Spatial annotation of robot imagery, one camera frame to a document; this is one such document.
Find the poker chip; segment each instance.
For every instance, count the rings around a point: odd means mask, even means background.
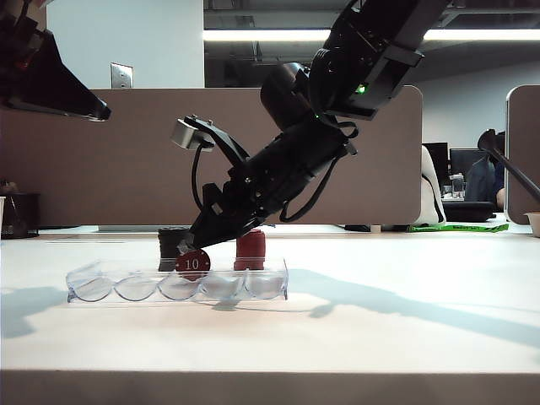
[[[185,277],[188,280],[195,281],[203,277],[210,270],[210,257],[203,249],[189,251],[176,258],[175,270],[181,273],[194,272],[194,274],[186,275]]]

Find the wall plate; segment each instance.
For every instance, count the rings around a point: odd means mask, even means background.
[[[131,89],[133,87],[133,67],[111,63],[111,88]]]

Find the clear plastic tray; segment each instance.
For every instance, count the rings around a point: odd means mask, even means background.
[[[212,260],[210,270],[189,272],[158,272],[156,262],[93,262],[67,274],[67,302],[287,299],[284,259],[236,259],[263,263],[258,270],[234,270],[233,261]]]

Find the white table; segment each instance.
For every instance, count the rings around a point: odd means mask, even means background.
[[[263,230],[288,263],[287,301],[67,304],[68,271],[157,263],[156,234],[3,240],[3,403],[540,403],[529,227]],[[235,244],[207,251],[234,258]]]

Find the gray partition wall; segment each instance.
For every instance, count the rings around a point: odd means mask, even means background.
[[[40,193],[41,224],[190,224],[192,151],[170,141],[176,118],[197,114],[254,154],[278,135],[259,89],[96,90],[106,122],[2,111],[0,175]],[[420,210],[422,97],[405,87],[374,121],[358,121],[357,156],[337,164],[305,224],[408,224]],[[230,164],[203,153],[198,183],[222,185]],[[293,213],[311,195],[306,188]],[[277,223],[277,216],[269,220]]]
[[[505,141],[508,159],[540,185],[540,86],[520,86],[508,94]],[[517,224],[529,223],[525,213],[540,212],[540,203],[508,172],[505,174],[505,212]]]

